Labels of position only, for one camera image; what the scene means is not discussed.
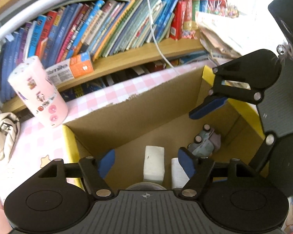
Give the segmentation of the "yellow cardboard box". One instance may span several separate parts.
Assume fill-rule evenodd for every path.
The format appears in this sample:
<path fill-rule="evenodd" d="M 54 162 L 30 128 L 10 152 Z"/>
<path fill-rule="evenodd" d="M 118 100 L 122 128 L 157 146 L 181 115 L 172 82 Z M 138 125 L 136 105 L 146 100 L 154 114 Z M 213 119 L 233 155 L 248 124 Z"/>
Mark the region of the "yellow cardboard box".
<path fill-rule="evenodd" d="M 209 124 L 222 137 L 214 153 L 218 162 L 238 158 L 250 162 L 264 140 L 256 111 L 247 103 L 229 100 L 199 120 L 188 113 L 201 104 L 214 80 L 208 66 L 191 67 L 148 91 L 111 104 L 67 122 L 62 127 L 70 162 L 93 156 L 98 159 L 114 150 L 115 164 L 105 180 L 113 191 L 143 180 L 145 148 L 164 148 L 163 186 L 171 188 L 171 160 Z"/>

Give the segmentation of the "white foam sponge block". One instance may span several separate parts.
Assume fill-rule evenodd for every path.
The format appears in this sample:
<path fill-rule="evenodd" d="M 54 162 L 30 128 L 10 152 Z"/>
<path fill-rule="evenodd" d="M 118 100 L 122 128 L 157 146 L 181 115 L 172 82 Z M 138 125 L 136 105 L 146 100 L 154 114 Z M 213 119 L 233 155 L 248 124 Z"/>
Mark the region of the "white foam sponge block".
<path fill-rule="evenodd" d="M 165 175 L 164 147 L 146 146 L 143 165 L 143 180 L 162 184 Z"/>

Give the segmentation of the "wooden bookshelf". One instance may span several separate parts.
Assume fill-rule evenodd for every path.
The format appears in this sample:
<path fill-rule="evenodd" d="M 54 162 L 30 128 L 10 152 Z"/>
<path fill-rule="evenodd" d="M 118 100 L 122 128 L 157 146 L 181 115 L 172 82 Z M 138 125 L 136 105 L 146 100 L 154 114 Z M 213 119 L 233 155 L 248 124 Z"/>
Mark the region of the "wooden bookshelf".
<path fill-rule="evenodd" d="M 15 16 L 18 12 L 29 6 L 30 3 L 38 0 L 1 0 L 0 1 L 0 19 L 8 20 Z M 178 41 L 166 39 L 159 44 L 159 48 L 168 58 L 175 58 L 184 54 L 203 50 L 199 39 L 181 39 Z M 160 59 L 155 45 L 152 43 L 144 44 L 142 47 L 132 51 L 115 54 L 107 58 L 99 58 L 94 62 L 94 72 L 83 75 L 81 78 L 73 79 L 71 82 L 60 84 L 59 91 L 81 85 L 82 83 L 91 81 L 117 71 L 139 66 L 147 62 Z"/>

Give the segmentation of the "stack of papers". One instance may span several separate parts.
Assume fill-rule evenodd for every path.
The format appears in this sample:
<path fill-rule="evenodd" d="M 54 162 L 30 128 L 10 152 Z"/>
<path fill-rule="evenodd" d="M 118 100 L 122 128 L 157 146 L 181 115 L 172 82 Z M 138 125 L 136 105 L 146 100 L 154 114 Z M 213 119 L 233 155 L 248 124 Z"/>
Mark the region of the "stack of papers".
<path fill-rule="evenodd" d="M 215 14 L 199 12 L 196 24 L 201 36 L 219 53 L 238 58 L 249 53 L 243 31 L 243 21 Z"/>

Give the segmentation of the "beige crumpled cloth bag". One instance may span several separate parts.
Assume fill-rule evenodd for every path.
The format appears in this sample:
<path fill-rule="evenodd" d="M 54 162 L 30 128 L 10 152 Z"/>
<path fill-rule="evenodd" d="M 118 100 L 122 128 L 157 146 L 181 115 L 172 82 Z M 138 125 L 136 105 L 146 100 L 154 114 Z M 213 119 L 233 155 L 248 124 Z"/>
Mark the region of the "beige crumpled cloth bag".
<path fill-rule="evenodd" d="M 0 113 L 0 162 L 10 161 L 20 130 L 20 120 L 14 113 Z"/>

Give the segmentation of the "pink checkered table mat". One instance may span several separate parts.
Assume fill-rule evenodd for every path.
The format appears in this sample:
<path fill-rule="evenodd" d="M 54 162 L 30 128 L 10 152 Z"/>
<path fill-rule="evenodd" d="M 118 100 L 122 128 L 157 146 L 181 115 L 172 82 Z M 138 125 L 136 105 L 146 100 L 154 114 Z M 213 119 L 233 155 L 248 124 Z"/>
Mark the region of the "pink checkered table mat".
<path fill-rule="evenodd" d="M 85 152 L 101 154 L 121 146 L 180 115 L 186 98 L 196 99 L 197 89 L 184 92 L 189 79 L 181 76 L 202 69 L 207 61 L 129 79 L 74 99 L 58 111 L 52 126 L 49 115 L 21 123 L 9 157 L 0 161 L 0 233 L 10 231 L 3 212 L 8 194 L 53 159 L 67 163 L 81 157 L 68 148 L 64 130 L 69 128 L 83 143 Z"/>

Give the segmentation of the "orange white box on shelf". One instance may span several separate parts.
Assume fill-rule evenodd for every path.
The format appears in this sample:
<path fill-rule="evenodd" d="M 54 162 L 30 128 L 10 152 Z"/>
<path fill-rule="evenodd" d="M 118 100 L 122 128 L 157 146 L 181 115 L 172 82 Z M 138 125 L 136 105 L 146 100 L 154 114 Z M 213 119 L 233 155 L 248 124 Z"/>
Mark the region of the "orange white box on shelf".
<path fill-rule="evenodd" d="M 46 69 L 49 78 L 55 86 L 90 74 L 93 71 L 89 52 L 78 54 Z"/>

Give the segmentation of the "pink sticker-covered cylinder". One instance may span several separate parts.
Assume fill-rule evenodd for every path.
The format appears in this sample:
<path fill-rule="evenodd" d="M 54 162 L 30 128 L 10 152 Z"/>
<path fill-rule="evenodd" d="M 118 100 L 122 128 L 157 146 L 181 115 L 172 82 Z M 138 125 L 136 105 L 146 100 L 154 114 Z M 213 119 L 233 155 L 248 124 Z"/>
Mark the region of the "pink sticker-covered cylinder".
<path fill-rule="evenodd" d="M 45 126 L 57 127 L 68 115 L 68 107 L 49 78 L 39 57 L 17 65 L 8 82 L 31 113 Z"/>

